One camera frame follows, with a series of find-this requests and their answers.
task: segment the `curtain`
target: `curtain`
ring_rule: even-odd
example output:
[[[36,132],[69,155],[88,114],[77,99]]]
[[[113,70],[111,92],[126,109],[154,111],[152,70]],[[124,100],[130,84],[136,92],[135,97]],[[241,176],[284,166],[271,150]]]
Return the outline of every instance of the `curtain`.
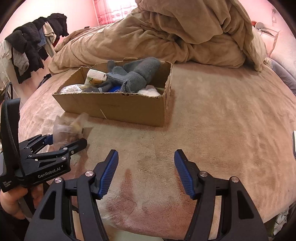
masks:
[[[137,7],[135,0],[93,0],[99,26],[125,18]]]

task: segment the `blue gripper pad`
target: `blue gripper pad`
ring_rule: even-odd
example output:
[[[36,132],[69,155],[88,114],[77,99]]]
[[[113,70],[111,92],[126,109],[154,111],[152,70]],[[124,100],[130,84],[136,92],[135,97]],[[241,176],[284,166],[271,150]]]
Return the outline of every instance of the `blue gripper pad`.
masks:
[[[111,181],[113,179],[114,173],[116,171],[118,165],[118,152],[114,151],[111,157],[107,157],[105,161],[108,161],[108,164],[105,168],[105,171],[100,179],[100,189],[98,192],[98,196],[102,198],[104,195],[107,194]]]
[[[195,196],[195,192],[193,189],[193,180],[185,165],[186,161],[189,162],[182,150],[179,149],[175,151],[175,155],[174,155],[175,166],[179,173],[179,176],[182,181],[186,194],[189,195],[191,199],[193,199],[193,197]]]

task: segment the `floor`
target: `floor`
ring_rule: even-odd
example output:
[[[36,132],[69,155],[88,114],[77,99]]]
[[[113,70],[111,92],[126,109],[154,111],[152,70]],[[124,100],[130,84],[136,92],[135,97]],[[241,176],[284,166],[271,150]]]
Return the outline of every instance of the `floor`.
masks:
[[[73,212],[73,220],[76,238],[84,241],[78,213]],[[110,225],[104,225],[104,227],[110,241],[163,241],[162,238],[133,234],[127,231],[116,229]]]

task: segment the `transparent plastic bag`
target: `transparent plastic bag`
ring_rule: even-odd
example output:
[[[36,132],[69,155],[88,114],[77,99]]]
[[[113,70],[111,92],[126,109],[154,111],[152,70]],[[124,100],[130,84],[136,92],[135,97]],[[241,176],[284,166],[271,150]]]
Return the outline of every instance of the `transparent plastic bag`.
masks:
[[[81,93],[86,88],[88,88],[87,85],[69,85],[61,89],[59,93],[60,94]]]
[[[88,117],[88,114],[82,113],[74,121],[66,121],[57,116],[52,132],[54,149],[59,150],[62,146],[83,138],[83,127]]]

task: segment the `bed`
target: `bed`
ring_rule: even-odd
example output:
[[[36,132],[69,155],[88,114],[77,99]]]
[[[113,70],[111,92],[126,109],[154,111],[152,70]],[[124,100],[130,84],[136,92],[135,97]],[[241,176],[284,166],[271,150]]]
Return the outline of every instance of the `bed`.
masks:
[[[195,4],[203,10],[211,9],[204,17],[215,24],[198,37],[188,34],[190,27],[180,31],[185,40],[173,36],[174,29],[163,23],[165,19],[176,18],[180,24],[173,19],[175,26],[184,30],[186,18],[172,14],[170,6],[153,9],[159,7],[154,0],[137,1],[138,10],[115,24],[70,34],[57,46],[59,52],[49,65],[55,75],[21,109],[20,141],[40,133],[52,133],[57,115],[68,120],[77,117],[64,112],[52,97],[77,67],[109,58],[119,60],[126,53],[130,53],[126,57],[143,58],[153,50],[152,43],[156,48],[169,45],[167,53],[155,50],[152,53],[176,62],[165,126],[90,117],[85,127],[89,130],[89,146],[73,156],[72,171],[65,175],[65,178],[78,177],[103,161],[111,149],[119,152],[119,165],[110,190],[98,202],[105,223],[138,234],[184,238],[196,202],[185,194],[174,167],[173,154],[178,148],[214,177],[237,176],[264,222],[296,200],[296,161],[292,147],[296,98],[278,75],[263,64],[264,44],[262,47],[262,40],[257,38],[239,2],[219,1],[215,6],[210,6],[210,2]],[[192,7],[186,6],[186,11],[192,11]],[[236,16],[237,21],[231,23],[227,16]],[[143,18],[149,26],[133,25],[135,20],[145,23]],[[225,25],[222,32],[218,31],[215,27],[221,29],[221,19],[232,27]],[[147,50],[139,42],[142,34],[147,37]],[[114,46],[116,41],[124,44],[127,39],[134,42],[122,52]],[[225,49],[218,51],[219,44]],[[218,228],[219,199],[216,207],[210,238],[215,237]]]

